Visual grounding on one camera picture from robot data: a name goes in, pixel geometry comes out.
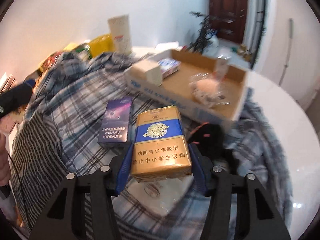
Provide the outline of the person's left hand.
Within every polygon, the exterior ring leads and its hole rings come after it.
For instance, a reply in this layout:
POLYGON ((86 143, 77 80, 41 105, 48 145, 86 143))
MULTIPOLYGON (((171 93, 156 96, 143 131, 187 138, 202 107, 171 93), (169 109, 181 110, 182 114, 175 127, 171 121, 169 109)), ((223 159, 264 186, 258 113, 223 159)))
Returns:
POLYGON ((9 154, 6 149, 6 136, 1 133, 0 138, 0 186, 5 186, 11 178, 11 170, 9 165, 9 154))

